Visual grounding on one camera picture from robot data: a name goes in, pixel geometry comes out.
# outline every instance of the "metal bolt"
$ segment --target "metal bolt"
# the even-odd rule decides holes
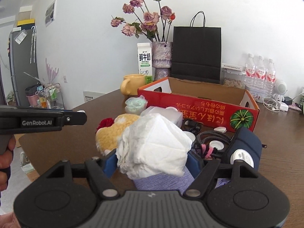
[[[188,195],[189,197],[198,197],[201,195],[201,192],[197,189],[188,189],[186,191],[186,195]]]
[[[114,197],[118,194],[117,190],[115,189],[106,189],[104,191],[102,191],[102,194],[105,196],[105,197]]]

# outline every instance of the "hand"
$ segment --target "hand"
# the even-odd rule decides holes
[[[16,146],[16,139],[14,136],[9,141],[8,149],[5,151],[3,155],[0,155],[0,169],[8,168],[13,161],[12,151]],[[7,175],[4,172],[0,172],[0,192],[6,190],[7,188]]]
[[[21,228],[13,212],[0,216],[0,228]]]

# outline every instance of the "white paper tag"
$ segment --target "white paper tag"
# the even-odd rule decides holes
[[[20,35],[15,39],[15,41],[20,45],[25,37],[26,37],[26,34],[24,32],[21,32]]]

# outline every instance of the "refrigerator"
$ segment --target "refrigerator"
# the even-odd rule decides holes
[[[18,106],[28,107],[29,101],[25,94],[25,89],[36,85],[38,81],[31,76],[38,78],[37,62],[30,63],[31,45],[33,29],[26,30],[27,35],[20,44],[15,41],[15,38],[21,33],[11,32],[9,37],[9,63],[11,69],[11,80],[15,94],[15,100]]]

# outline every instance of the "stuffed toy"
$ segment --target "stuffed toy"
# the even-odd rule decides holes
[[[102,120],[95,136],[97,150],[105,156],[117,148],[117,139],[122,135],[125,128],[134,123],[138,118],[138,115],[122,114],[115,120],[112,118]]]

